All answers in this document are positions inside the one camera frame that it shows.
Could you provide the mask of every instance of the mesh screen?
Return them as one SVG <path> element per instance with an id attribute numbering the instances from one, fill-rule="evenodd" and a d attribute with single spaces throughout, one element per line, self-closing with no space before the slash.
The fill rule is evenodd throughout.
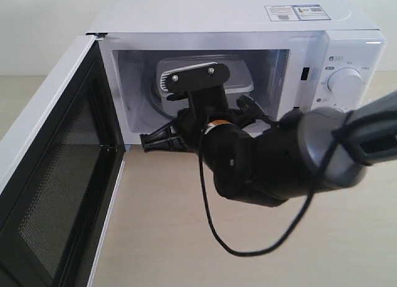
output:
<path id="1" fill-rule="evenodd" d="M 36 193 L 18 231 L 52 277 L 60 265 L 99 153 L 94 119 L 85 100 L 72 121 L 60 126 L 27 187 Z"/>

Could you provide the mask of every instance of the microwave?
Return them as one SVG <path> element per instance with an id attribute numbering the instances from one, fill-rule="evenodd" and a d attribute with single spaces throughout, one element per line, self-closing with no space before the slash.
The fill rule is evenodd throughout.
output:
<path id="1" fill-rule="evenodd" d="M 238 59 L 279 119 L 356 108 L 384 45 L 346 0 L 110 1 L 0 142 L 0 286 L 92 284 L 123 154 L 168 122 L 159 63 Z"/>

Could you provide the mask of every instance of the open microwave door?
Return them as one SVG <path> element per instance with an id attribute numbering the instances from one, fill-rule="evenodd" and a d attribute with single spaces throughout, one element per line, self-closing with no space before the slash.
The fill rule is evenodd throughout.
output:
<path id="1" fill-rule="evenodd" d="M 99 45 L 77 37 L 0 141 L 0 286 L 87 286 L 124 152 Z"/>

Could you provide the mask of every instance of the beige tabletop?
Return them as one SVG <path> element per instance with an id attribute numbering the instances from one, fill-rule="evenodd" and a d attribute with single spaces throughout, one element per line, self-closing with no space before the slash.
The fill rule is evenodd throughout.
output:
<path id="1" fill-rule="evenodd" d="M 0 77 L 0 137 L 41 80 Z M 377 73 L 367 100 L 396 89 L 396 84 L 397 73 Z M 125 155 L 94 287 L 397 286 L 396 167 L 397 162 L 379 164 L 357 187 L 317 195 L 279 250 L 236 258 L 216 243 L 208 228 L 197 157 L 145 154 L 133 147 Z M 206 179 L 220 236 L 239 250 L 271 244 L 303 201 L 290 200 L 279 208 L 229 201 L 216 194 L 208 169 Z"/>

